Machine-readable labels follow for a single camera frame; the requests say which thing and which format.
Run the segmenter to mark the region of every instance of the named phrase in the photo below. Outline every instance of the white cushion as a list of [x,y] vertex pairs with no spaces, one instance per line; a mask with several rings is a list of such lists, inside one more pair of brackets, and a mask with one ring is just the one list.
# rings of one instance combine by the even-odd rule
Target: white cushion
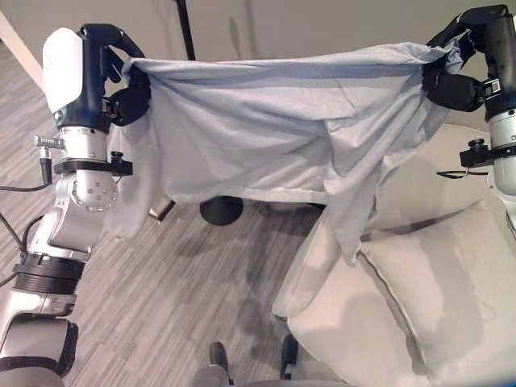
[[389,284],[436,385],[516,381],[516,258],[499,224],[480,202],[362,247]]
[[293,258],[274,300],[273,313],[289,317],[305,309],[323,286],[339,251],[326,208]]
[[353,385],[430,385],[413,373],[406,333],[361,259],[351,267],[341,256],[317,297],[288,321],[315,359]]
[[486,177],[451,180],[438,171],[464,169],[459,152],[468,141],[489,136],[469,127],[442,125],[432,139],[393,172],[377,192],[377,214],[369,229],[385,230],[438,218],[471,206],[487,190]]

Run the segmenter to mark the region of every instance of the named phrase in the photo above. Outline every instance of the floor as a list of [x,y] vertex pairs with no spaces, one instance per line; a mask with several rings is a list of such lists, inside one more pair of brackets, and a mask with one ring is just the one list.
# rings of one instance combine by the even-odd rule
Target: floor
[[[0,68],[0,182],[38,185],[31,139],[54,135],[53,119],[1,43]],[[0,192],[0,210],[21,233],[51,205],[52,194]],[[207,364],[215,340],[226,345],[238,384],[277,378],[287,328],[271,305],[318,214],[309,206],[249,202],[236,223],[213,227],[197,206],[176,206],[162,223],[150,218],[130,243],[104,232],[70,317],[81,333],[65,384],[184,386]],[[3,228],[0,249],[4,278],[18,254]]]

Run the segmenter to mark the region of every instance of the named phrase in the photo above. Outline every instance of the white wall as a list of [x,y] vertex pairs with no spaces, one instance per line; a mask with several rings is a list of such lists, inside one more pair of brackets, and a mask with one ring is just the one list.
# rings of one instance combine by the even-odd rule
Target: white wall
[[[375,44],[427,42],[453,16],[500,0],[189,0],[199,60],[284,58]],[[515,0],[506,1],[516,10]],[[123,28],[148,57],[185,58],[173,0],[0,0],[0,10],[41,62],[46,37],[83,23]],[[481,55],[466,73],[485,79]],[[485,128],[484,110],[448,122]]]
[[176,3],[171,0],[0,0],[0,10],[41,63],[47,36],[84,23],[121,27],[146,56],[184,58]]
[[[424,44],[455,15],[514,0],[189,0],[199,60],[313,56],[376,44]],[[481,55],[466,66],[486,78]],[[448,121],[485,128],[484,109],[453,112]]]

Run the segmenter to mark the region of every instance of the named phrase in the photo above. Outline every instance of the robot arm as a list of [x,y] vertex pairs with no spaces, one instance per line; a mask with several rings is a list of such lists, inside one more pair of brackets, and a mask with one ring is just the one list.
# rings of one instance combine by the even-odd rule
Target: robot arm
[[469,142],[460,153],[467,169],[493,165],[489,188],[505,204],[514,233],[516,225],[516,31],[514,18],[505,5],[474,8],[454,18],[434,37],[430,46],[444,47],[452,38],[460,39],[465,63],[475,51],[485,54],[486,81],[449,74],[445,58],[423,69],[423,88],[434,103],[453,110],[474,111],[485,104],[491,149],[483,139]]
[[129,86],[104,96],[104,83],[120,81],[123,66],[110,46],[144,56],[109,24],[87,24],[77,34],[61,28],[44,46],[44,88],[59,136],[36,137],[36,146],[45,184],[50,149],[61,151],[54,168],[60,180],[54,207],[40,221],[0,304],[2,387],[61,387],[74,361],[78,329],[63,317],[73,311],[83,268],[116,203],[113,176],[132,174],[121,153],[108,160],[106,138],[112,123],[124,126],[144,115],[151,97],[147,76],[134,66]]

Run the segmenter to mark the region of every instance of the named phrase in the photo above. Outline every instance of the black pole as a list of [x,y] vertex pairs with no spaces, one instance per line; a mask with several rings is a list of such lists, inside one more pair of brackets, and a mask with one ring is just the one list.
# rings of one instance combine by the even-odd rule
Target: black pole
[[181,23],[181,32],[183,33],[183,40],[185,41],[186,56],[188,60],[195,60],[194,42],[192,41],[192,30],[190,30],[186,0],[176,0],[176,4],[177,12],[179,13],[179,22]]

